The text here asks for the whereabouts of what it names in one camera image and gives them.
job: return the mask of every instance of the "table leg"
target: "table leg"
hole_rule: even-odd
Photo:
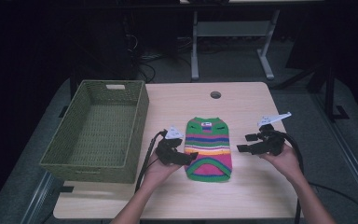
[[[199,79],[199,60],[197,58],[197,11],[194,11],[193,21],[193,51],[191,52],[191,79]]]
[[[274,79],[271,67],[269,66],[269,61],[267,60],[267,51],[269,49],[269,43],[271,42],[272,35],[274,34],[275,26],[279,17],[280,10],[275,10],[272,15],[271,23],[268,26],[266,34],[266,43],[262,49],[258,49],[258,58],[260,59],[261,65],[263,66],[264,73],[266,74],[267,79]]]

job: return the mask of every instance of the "wicker basket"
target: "wicker basket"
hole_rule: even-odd
[[[40,165],[63,180],[133,183],[148,105],[143,81],[84,80]]]

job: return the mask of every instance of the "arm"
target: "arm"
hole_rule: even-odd
[[[112,220],[111,224],[138,223],[146,203],[153,191],[160,186],[173,172],[178,170],[180,165],[164,165],[158,160],[156,153],[152,153],[148,163],[149,167],[145,172],[144,181],[141,187],[132,196],[126,206]]]
[[[301,173],[296,153],[291,147],[283,145],[280,155],[263,154],[260,158],[269,161],[292,184],[300,201],[304,218],[309,223],[336,223]]]

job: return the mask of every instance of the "striped sweater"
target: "striped sweater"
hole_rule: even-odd
[[[193,118],[186,127],[185,153],[198,157],[185,167],[188,178],[203,182],[221,182],[232,172],[228,126],[219,118]]]

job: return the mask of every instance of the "wooden table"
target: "wooden table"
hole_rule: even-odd
[[[185,133],[187,122],[194,117],[220,118],[228,125],[233,172],[228,182],[205,183],[188,179],[181,168],[154,192],[142,219],[295,216],[296,194],[285,177],[267,161],[237,150],[237,145],[249,144],[246,134],[258,132],[257,122],[263,115],[278,114],[266,84],[148,84],[146,88],[150,104],[138,174],[154,135],[171,125]],[[212,98],[212,91],[219,91],[221,98]],[[273,126],[284,132],[280,121]],[[135,188],[135,184],[73,181],[64,185],[74,189],[61,193],[54,210],[56,218],[113,218]]]

